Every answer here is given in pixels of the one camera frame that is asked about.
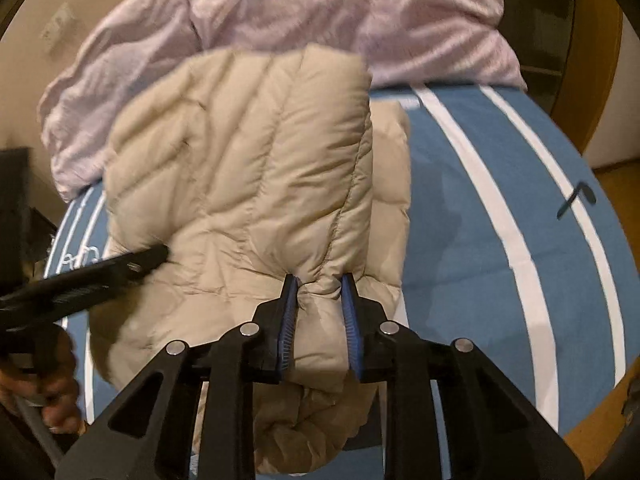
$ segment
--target mattress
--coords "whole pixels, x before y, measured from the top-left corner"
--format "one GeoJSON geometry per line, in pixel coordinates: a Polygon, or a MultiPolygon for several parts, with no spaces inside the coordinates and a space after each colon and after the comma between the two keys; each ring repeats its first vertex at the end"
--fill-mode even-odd
{"type": "MultiPolygon", "coordinates": [[[[411,227],[396,319],[425,339],[472,339],[566,434],[640,352],[640,280],[593,173],[518,90],[407,87],[371,97],[398,100],[412,124],[411,227]],[[578,196],[558,219],[579,182],[596,203],[578,196]]],[[[69,205],[46,275],[100,260],[107,224],[98,182],[69,205]]],[[[76,340],[91,422],[114,391],[94,373],[86,315],[63,323],[76,340]]],[[[341,453],[308,476],[382,478],[382,448],[341,453]]]]}

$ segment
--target bed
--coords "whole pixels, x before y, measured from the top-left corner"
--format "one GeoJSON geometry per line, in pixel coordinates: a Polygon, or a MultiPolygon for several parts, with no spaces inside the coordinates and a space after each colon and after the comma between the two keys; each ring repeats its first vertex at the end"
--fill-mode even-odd
{"type": "MultiPolygon", "coordinates": [[[[397,320],[422,338],[472,339],[567,434],[640,353],[640,279],[597,180],[521,91],[430,86],[371,97],[399,101],[412,124],[411,227],[397,320]],[[596,203],[580,195],[558,219],[579,182],[596,203]]],[[[46,276],[107,251],[97,182],[69,205],[46,276]]],[[[94,373],[86,315],[63,323],[76,342],[80,401],[91,422],[115,392],[94,373]]],[[[308,476],[382,478],[379,440],[361,442],[308,476]]],[[[446,446],[442,452],[448,478],[446,446]]]]}

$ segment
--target pink blanket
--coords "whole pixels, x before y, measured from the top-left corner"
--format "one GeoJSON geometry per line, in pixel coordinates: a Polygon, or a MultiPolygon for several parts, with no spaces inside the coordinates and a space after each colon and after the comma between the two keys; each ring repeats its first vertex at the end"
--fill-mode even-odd
{"type": "Polygon", "coordinates": [[[125,0],[38,106],[66,200],[102,175],[109,131],[135,95],[204,50],[321,43],[360,53],[377,87],[428,81],[524,88],[498,33],[503,0],[125,0]]]}

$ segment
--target beige puffer jacket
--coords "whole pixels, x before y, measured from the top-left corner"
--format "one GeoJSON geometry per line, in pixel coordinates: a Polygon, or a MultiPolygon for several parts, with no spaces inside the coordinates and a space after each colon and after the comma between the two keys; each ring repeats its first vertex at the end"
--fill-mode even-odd
{"type": "MultiPolygon", "coordinates": [[[[217,340],[300,280],[287,383],[257,385],[258,471],[308,472],[367,420],[375,387],[347,374],[340,277],[392,316],[408,233],[408,120],[369,105],[360,58],[320,46],[193,57],[137,97],[110,137],[115,252],[170,261],[91,312],[98,370],[127,384],[168,341],[217,340]]],[[[203,407],[196,426],[196,445],[203,407]]]]}

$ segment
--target folded jacket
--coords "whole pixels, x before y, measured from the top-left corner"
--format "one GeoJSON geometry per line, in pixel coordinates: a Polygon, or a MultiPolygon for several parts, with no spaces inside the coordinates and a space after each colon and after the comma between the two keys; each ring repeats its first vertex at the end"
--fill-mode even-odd
{"type": "MultiPolygon", "coordinates": [[[[157,241],[170,259],[90,313],[100,373],[124,387],[164,345],[217,340],[300,280],[287,381],[254,390],[258,471],[308,472],[367,420],[374,384],[348,373],[340,277],[392,316],[410,202],[408,120],[369,106],[358,56],[196,56],[123,111],[105,174],[115,252],[157,241]]],[[[198,447],[204,407],[198,410],[198,447]]]]}
{"type": "Polygon", "coordinates": [[[374,86],[476,82],[524,88],[496,30],[503,0],[125,0],[84,42],[38,107],[60,195],[104,170],[114,118],[198,52],[285,52],[320,43],[361,54],[374,86]]]}

